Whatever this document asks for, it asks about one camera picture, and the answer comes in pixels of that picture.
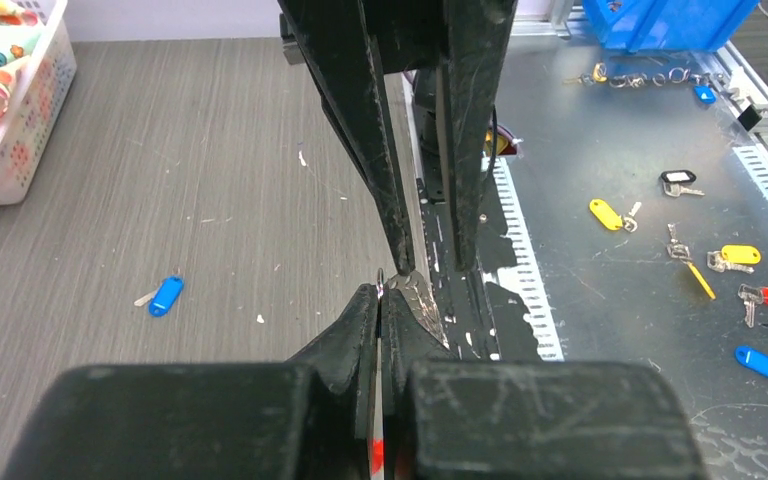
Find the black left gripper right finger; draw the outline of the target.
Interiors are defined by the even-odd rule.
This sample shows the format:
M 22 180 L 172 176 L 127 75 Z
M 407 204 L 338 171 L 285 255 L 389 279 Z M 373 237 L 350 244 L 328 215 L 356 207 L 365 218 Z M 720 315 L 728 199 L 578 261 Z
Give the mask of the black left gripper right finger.
M 380 305 L 388 479 L 702 479 L 667 381 L 619 362 L 462 360 L 403 295 Z

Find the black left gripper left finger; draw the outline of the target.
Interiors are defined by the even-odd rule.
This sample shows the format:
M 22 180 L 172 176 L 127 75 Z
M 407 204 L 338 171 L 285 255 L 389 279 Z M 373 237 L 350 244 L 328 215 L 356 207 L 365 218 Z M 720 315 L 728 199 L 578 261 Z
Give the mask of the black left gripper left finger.
M 60 374 L 6 479 L 367 479 L 378 295 L 283 362 L 86 365 Z

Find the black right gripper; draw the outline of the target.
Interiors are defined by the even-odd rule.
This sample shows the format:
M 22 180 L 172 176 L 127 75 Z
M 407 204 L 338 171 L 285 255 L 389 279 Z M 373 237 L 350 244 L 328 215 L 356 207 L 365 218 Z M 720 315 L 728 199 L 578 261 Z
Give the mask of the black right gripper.
M 436 130 L 456 267 L 476 259 L 486 132 L 516 14 L 514 0 L 281 1 L 323 110 L 377 207 L 397 272 L 415 269 L 384 74 L 436 70 Z

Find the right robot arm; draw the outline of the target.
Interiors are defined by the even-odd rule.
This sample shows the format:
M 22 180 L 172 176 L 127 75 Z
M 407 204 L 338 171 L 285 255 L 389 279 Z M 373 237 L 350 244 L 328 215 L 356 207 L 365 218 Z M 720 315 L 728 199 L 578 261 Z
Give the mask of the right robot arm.
M 438 149 L 456 265 L 476 258 L 481 153 L 517 5 L 513 1 L 284 1 L 282 17 L 323 111 L 378 209 L 398 273 L 416 266 L 385 78 L 433 82 L 427 129 Z

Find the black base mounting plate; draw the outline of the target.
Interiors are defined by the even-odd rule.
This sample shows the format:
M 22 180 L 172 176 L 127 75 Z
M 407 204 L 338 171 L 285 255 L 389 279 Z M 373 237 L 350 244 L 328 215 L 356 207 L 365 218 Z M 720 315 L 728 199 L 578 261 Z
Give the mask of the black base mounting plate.
M 448 208 L 439 183 L 415 181 L 429 268 L 429 283 L 445 344 L 462 360 L 539 362 L 538 340 L 522 295 L 500 275 L 517 265 L 494 180 L 479 207 L 476 259 L 457 268 Z

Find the blue plastic bin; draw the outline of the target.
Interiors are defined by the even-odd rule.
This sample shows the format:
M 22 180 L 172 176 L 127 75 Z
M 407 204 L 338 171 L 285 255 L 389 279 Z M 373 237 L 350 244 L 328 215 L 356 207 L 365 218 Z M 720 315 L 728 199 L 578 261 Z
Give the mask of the blue plastic bin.
M 583 0 L 606 49 L 715 52 L 759 4 L 758 0 Z

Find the yellow tag key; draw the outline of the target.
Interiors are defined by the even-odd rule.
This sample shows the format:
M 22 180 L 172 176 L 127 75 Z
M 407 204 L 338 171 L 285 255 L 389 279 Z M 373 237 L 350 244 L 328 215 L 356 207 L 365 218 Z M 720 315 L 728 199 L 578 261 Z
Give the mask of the yellow tag key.
M 629 233 L 634 233 L 638 229 L 638 223 L 635 216 L 639 212 L 641 206 L 642 203 L 637 201 L 626 214 L 620 215 L 605 200 L 596 198 L 589 202 L 588 208 L 599 223 L 607 230 L 624 230 Z
M 677 260 L 682 264 L 684 264 L 689 270 L 689 272 L 691 273 L 696 283 L 705 292 L 706 296 L 710 300 L 715 300 L 717 296 L 714 290 L 712 289 L 712 287 L 710 286 L 710 284 L 707 282 L 707 280 L 704 278 L 704 276 L 698 269 L 698 267 L 694 264 L 689 247 L 678 239 L 676 225 L 673 223 L 668 223 L 666 225 L 666 228 L 669 235 L 669 242 L 666 246 L 666 251 L 668 256 L 671 259 Z
M 761 260 L 761 252 L 752 245 L 727 244 L 706 255 L 708 268 L 718 273 L 737 271 L 752 274 L 754 266 Z

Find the yellow tag key lower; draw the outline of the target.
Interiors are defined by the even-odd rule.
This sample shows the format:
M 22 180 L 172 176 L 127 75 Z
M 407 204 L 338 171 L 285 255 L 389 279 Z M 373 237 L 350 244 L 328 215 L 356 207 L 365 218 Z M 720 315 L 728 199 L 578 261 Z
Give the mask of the yellow tag key lower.
M 694 264 L 689 247 L 678 239 L 676 225 L 673 223 L 668 223 L 666 225 L 666 228 L 669 235 L 669 242 L 666 246 L 666 251 L 668 256 L 671 259 L 677 260 L 682 264 L 684 264 L 689 270 L 689 272 L 691 273 L 696 283 L 705 292 L 706 296 L 710 300 L 715 300 L 717 296 L 714 290 L 712 289 L 712 287 L 710 286 L 710 284 L 707 282 L 707 280 L 704 278 L 704 276 L 698 269 L 698 267 Z

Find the small blue tag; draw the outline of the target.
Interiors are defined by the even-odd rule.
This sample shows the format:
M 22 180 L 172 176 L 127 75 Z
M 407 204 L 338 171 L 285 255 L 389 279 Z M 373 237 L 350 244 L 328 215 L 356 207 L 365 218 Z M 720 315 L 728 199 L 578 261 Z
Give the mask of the small blue tag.
M 697 99 L 705 105 L 714 104 L 718 99 L 715 91 L 708 85 L 696 85 L 693 87 L 693 92 Z

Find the black tag key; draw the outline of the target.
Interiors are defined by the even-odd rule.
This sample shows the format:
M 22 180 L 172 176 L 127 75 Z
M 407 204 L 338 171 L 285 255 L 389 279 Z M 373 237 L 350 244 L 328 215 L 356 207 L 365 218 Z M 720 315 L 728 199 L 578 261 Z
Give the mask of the black tag key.
M 671 198 L 678 198 L 682 195 L 694 195 L 700 197 L 705 195 L 703 191 L 692 187 L 697 180 L 697 176 L 690 170 L 680 169 L 663 171 L 660 173 L 659 178 L 664 194 Z

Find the yellow tag key right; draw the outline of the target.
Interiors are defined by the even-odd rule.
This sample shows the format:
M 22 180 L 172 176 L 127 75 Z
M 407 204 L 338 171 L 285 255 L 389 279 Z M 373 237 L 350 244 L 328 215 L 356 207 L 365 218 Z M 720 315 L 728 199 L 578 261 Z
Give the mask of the yellow tag key right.
M 737 271 L 752 274 L 754 266 L 761 260 L 761 252 L 752 245 L 727 244 L 706 255 L 708 268 L 718 273 Z

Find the white plastic basket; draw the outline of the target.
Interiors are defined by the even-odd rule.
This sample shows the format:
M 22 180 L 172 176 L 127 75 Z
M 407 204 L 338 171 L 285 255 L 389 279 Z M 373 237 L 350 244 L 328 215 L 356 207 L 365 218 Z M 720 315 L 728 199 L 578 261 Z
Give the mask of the white plastic basket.
M 0 206 L 24 200 L 77 70 L 64 20 L 69 2 L 21 4 L 44 27 L 0 120 Z

